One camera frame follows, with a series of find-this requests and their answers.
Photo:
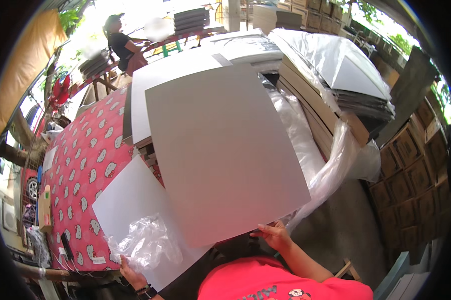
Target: car wheel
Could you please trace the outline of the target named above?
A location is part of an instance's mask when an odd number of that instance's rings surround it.
[[[37,200],[37,191],[39,189],[39,183],[36,177],[31,177],[27,180],[25,190],[27,191],[27,196],[32,200]]]

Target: black shirt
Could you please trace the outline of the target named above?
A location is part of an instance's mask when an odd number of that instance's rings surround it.
[[[125,47],[129,40],[131,40],[129,36],[120,32],[112,33],[109,36],[109,44],[121,60],[126,60],[126,58],[133,53]]]

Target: person's left hand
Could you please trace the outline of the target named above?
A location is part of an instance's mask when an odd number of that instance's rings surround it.
[[[120,256],[120,273],[125,277],[125,279],[127,279],[136,291],[149,284],[142,273],[138,273],[129,267],[127,258],[124,255]]]

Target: hand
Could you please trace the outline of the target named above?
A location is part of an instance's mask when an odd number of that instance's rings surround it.
[[[278,252],[288,249],[294,242],[289,237],[286,226],[281,220],[272,222],[270,225],[257,225],[257,232],[251,232],[251,237],[262,237],[265,242]]]
[[[124,255],[120,256],[120,273],[127,279],[136,291],[149,284],[142,273],[137,273],[129,267],[127,258]]]

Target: paper label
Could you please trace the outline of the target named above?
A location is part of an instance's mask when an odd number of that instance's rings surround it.
[[[105,264],[106,263],[106,259],[104,256],[101,257],[91,257],[92,259],[92,263],[94,265],[99,265],[99,264]]]

